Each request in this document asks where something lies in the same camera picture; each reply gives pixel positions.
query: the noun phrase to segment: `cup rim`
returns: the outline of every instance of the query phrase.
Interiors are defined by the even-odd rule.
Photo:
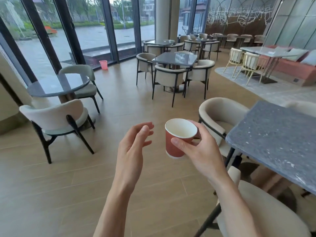
[[[168,123],[169,121],[176,120],[176,119],[185,120],[185,121],[187,121],[188,123],[190,123],[190,125],[193,125],[193,126],[196,128],[195,134],[192,135],[192,136],[189,136],[189,137],[183,137],[183,136],[178,136],[178,135],[175,135],[175,134],[171,133],[171,132],[167,129],[166,125],[167,125],[167,123]],[[196,127],[195,124],[193,124],[191,121],[188,121],[187,119],[183,119],[183,118],[173,118],[173,119],[168,120],[168,121],[165,123],[165,130],[168,131],[168,133],[169,133],[170,135],[173,135],[174,137],[177,137],[177,138],[180,138],[180,139],[192,138],[192,137],[194,137],[194,136],[197,134],[197,132],[198,132],[198,128]]]

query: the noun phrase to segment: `white pillow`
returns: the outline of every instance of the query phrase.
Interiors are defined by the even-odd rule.
[[[301,63],[311,65],[311,66],[316,66],[316,50],[312,50],[308,56],[306,56]]]
[[[287,59],[290,61],[297,61],[302,55],[304,55],[306,52],[308,52],[308,50],[303,50],[303,49],[291,49],[289,51],[289,54],[293,54],[294,56],[287,56],[287,57],[283,57],[282,59]]]
[[[277,47],[275,47],[274,50],[275,50],[275,51],[289,51],[290,48],[289,48],[289,47],[280,47],[280,46],[277,46]]]

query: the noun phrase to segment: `paper cup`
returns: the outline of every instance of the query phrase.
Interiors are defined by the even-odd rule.
[[[183,139],[187,143],[191,143],[193,137],[197,134],[198,128],[186,119],[171,119],[165,124],[166,129],[166,153],[173,159],[179,159],[184,156],[184,152],[175,147],[171,143],[173,137]]]

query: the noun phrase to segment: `pink bucket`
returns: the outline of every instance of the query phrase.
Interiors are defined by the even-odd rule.
[[[107,70],[107,61],[99,61],[101,64],[102,70]]]

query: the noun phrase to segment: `hand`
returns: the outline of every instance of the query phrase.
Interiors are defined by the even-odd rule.
[[[129,194],[133,192],[143,168],[143,147],[151,144],[146,138],[154,133],[152,128],[152,122],[137,124],[126,133],[118,145],[112,186],[120,191],[128,191]]]
[[[200,143],[189,144],[176,137],[172,138],[171,142],[192,160],[197,170],[205,175],[213,186],[220,184],[229,176],[218,145],[205,126],[191,122],[198,128],[196,137],[201,139]]]

